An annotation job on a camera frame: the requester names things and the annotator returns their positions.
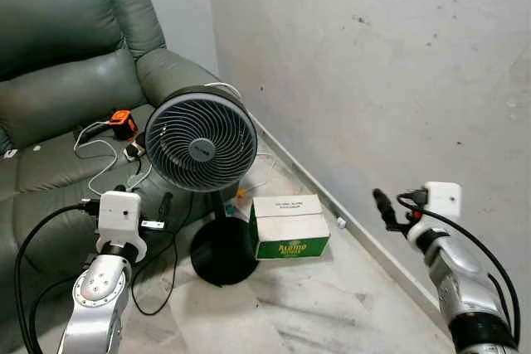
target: orange charger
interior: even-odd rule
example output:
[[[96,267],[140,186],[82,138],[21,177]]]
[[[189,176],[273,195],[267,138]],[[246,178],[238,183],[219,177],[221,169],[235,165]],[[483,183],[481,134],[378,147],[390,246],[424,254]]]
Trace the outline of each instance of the orange charger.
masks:
[[[133,120],[131,111],[125,109],[116,111],[110,117],[109,126],[113,129],[114,135],[118,140],[130,140],[139,130]]]

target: fan base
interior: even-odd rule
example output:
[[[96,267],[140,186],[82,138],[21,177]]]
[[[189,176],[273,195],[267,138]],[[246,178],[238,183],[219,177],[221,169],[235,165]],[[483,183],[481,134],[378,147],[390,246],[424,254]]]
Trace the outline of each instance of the fan base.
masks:
[[[237,284],[258,265],[249,226],[235,217],[214,220],[202,227],[193,237],[190,257],[197,275],[216,286]]]

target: cable on floor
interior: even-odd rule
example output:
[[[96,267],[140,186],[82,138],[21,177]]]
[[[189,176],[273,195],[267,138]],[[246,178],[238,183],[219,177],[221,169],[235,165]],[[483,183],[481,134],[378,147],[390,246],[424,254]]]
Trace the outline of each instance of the cable on floor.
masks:
[[[146,316],[153,316],[162,311],[170,297],[172,296],[173,288],[175,287],[175,281],[177,279],[177,264],[178,264],[178,252],[177,252],[177,244],[175,243],[175,238],[178,234],[178,232],[185,226],[188,219],[190,218],[190,215],[192,214],[192,208],[193,208],[193,196],[194,193],[192,192],[190,194],[190,199],[188,203],[188,212],[186,216],[184,217],[183,221],[181,221],[181,224],[178,226],[178,228],[174,231],[161,231],[163,233],[171,235],[171,240],[168,242],[166,246],[164,246],[156,255],[152,256],[150,259],[146,260],[137,270],[136,274],[134,275],[133,279],[131,280],[131,296],[133,298],[134,306],[143,314]],[[154,311],[147,311],[140,307],[139,301],[136,298],[134,294],[134,286],[136,285],[137,278],[139,275],[150,265],[152,264],[160,255],[162,255],[170,246],[173,247],[173,275],[172,275],[172,285],[170,287],[170,290],[168,292],[168,296],[164,299],[163,303]]]

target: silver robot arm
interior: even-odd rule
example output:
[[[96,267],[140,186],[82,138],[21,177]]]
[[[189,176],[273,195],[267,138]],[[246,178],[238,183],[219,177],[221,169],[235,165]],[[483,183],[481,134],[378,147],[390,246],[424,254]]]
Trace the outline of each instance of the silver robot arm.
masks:
[[[115,354],[120,316],[129,298],[131,265],[146,253],[139,236],[140,197],[106,192],[100,198],[100,253],[74,284],[74,309],[59,354]]]
[[[455,221],[460,214],[460,187],[428,182],[421,194],[425,210]],[[413,211],[410,224],[397,223],[391,202],[373,192],[388,230],[400,231],[415,250],[424,254],[436,286],[442,317],[458,354],[515,354],[517,345],[495,286],[481,262],[439,221]]]

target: desk fan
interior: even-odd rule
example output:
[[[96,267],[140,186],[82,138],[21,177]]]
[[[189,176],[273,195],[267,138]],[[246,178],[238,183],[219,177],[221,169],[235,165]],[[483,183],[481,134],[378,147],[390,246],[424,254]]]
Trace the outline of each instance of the desk fan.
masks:
[[[194,236],[190,256],[196,273],[218,286],[242,281],[258,265],[247,223],[226,216],[220,194],[256,156],[255,127],[235,93],[222,84],[181,89],[153,112],[145,131],[146,153],[162,177],[210,193],[216,218]]]

